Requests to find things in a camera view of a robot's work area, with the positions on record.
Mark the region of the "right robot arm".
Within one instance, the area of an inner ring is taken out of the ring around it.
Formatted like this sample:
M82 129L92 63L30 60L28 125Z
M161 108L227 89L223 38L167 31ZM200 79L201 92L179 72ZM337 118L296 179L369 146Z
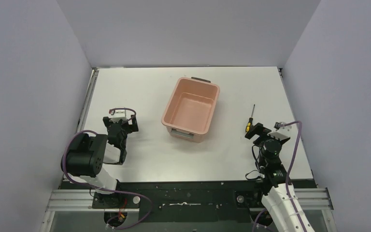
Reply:
M295 193L290 180L290 173L296 158L300 134L297 134L293 155L288 168L280 159L283 145L291 138L292 123L276 122L274 130L268 129L261 123L253 124L249 120L245 127L245 138L252 139L253 146L258 148L253 153L260 182L261 203L272 218L280 232L312 232L309 223Z

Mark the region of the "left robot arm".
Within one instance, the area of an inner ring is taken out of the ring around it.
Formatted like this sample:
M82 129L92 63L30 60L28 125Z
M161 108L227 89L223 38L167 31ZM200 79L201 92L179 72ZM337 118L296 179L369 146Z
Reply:
M103 123L106 134L84 130L75 135L65 150L61 169L68 175L79 177L83 183L98 194L115 194L119 181L113 178L103 164L122 165L127 156L127 138L130 133L138 132L136 116L105 116Z

